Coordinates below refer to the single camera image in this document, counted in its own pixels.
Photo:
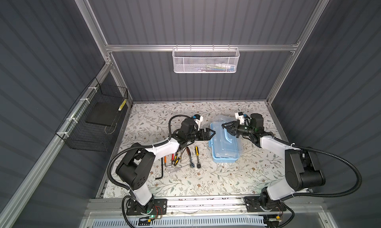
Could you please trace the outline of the yellow green marker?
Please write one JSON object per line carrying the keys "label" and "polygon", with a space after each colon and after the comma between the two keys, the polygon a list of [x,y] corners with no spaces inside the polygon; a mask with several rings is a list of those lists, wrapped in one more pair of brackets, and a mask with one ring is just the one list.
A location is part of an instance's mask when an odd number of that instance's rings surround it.
{"label": "yellow green marker", "polygon": [[124,106],[126,105],[127,103],[127,100],[123,100],[123,102],[120,104],[119,108],[118,108],[118,111],[122,111]]}

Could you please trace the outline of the white perforated front panel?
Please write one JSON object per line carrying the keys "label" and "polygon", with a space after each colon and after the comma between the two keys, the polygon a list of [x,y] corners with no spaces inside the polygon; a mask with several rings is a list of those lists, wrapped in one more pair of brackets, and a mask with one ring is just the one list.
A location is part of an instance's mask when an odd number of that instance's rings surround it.
{"label": "white perforated front panel", "polygon": [[262,216],[200,216],[200,217],[164,217],[152,221],[148,225],[139,222],[138,218],[129,219],[135,228],[198,228],[217,227],[228,228],[240,226],[267,227]]}

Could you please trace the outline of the black pad in basket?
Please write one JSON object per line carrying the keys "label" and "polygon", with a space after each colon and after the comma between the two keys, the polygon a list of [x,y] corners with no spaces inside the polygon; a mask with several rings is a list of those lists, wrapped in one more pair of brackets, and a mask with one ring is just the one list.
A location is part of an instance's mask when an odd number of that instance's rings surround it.
{"label": "black pad in basket", "polygon": [[85,122],[111,127],[118,122],[122,113],[122,111],[118,111],[119,106],[118,103],[97,102],[86,117]]}

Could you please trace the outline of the items in white basket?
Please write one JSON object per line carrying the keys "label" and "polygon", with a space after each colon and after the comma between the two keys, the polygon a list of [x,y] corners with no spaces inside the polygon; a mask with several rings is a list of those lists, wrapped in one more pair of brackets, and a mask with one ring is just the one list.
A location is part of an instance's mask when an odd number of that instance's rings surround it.
{"label": "items in white basket", "polygon": [[204,65],[197,68],[199,72],[225,72],[225,73],[235,73],[236,66],[233,64],[214,64],[214,65]]}

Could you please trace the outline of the yellow black small screwdriver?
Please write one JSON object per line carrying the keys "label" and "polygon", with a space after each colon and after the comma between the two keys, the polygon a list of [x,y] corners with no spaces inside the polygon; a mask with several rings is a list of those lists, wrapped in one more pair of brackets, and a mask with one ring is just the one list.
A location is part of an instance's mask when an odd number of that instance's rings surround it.
{"label": "yellow black small screwdriver", "polygon": [[182,154],[181,153],[176,153],[175,156],[174,156],[174,163],[173,165],[174,166],[177,166],[178,163],[180,162],[181,160],[181,157],[182,157]]}

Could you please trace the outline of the orange handled hex key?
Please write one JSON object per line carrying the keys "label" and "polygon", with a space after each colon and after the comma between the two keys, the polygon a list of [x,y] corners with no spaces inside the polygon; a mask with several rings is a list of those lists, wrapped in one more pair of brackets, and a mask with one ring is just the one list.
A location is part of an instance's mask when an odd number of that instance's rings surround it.
{"label": "orange handled hex key", "polygon": [[169,163],[168,163],[166,156],[164,157],[164,166],[166,168],[171,168],[172,167],[171,161],[169,161]]}

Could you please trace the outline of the large black hex key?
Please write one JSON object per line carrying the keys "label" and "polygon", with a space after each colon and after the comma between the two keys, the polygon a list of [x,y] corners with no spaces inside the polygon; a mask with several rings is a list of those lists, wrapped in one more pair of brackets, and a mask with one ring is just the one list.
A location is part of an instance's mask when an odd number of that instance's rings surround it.
{"label": "large black hex key", "polygon": [[156,177],[155,180],[160,180],[162,179],[164,176],[164,159],[161,158],[161,174],[159,177]]}

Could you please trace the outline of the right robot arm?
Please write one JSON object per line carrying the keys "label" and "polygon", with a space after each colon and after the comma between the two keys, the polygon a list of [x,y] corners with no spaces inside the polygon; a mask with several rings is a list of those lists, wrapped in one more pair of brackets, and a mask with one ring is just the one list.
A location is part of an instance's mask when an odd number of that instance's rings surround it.
{"label": "right robot arm", "polygon": [[261,114],[253,113],[247,116],[241,112],[236,113],[236,120],[223,123],[222,128],[232,136],[237,138],[242,136],[257,147],[284,159],[285,177],[261,191],[257,203],[262,210],[271,211],[283,198],[306,193],[309,188],[325,185],[325,177],[316,153],[294,148],[290,143],[276,138],[273,133],[265,131],[264,118]]}

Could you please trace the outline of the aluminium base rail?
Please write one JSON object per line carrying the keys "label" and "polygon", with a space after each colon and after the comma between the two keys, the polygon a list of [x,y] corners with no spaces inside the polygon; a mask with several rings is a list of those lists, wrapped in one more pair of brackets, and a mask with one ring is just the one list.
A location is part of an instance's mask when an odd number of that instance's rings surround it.
{"label": "aluminium base rail", "polygon": [[[245,195],[167,197],[168,216],[245,214]],[[285,204],[295,213],[319,213],[327,209],[322,198],[293,197]],[[91,199],[84,212],[85,217],[121,217],[121,198]]]}

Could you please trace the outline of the light blue plastic toolbox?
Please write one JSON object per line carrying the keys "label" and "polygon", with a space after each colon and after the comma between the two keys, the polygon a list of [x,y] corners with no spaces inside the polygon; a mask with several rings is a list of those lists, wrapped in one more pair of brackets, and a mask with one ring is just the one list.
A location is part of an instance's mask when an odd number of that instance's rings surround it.
{"label": "light blue plastic toolbox", "polygon": [[210,124],[210,129],[216,132],[208,142],[215,163],[234,163],[243,152],[241,139],[232,136],[222,127],[222,124],[233,120],[232,117],[218,115]]}

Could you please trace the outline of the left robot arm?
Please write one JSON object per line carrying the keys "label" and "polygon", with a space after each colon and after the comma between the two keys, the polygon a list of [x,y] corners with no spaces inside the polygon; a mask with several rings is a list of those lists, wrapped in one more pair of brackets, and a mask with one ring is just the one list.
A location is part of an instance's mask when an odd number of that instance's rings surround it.
{"label": "left robot arm", "polygon": [[149,214],[154,207],[154,196],[146,181],[155,161],[167,155],[182,152],[195,141],[210,141],[216,132],[202,129],[202,117],[175,115],[168,122],[169,136],[153,145],[134,143],[116,154],[108,164],[107,176],[111,183],[129,192],[129,198]]}

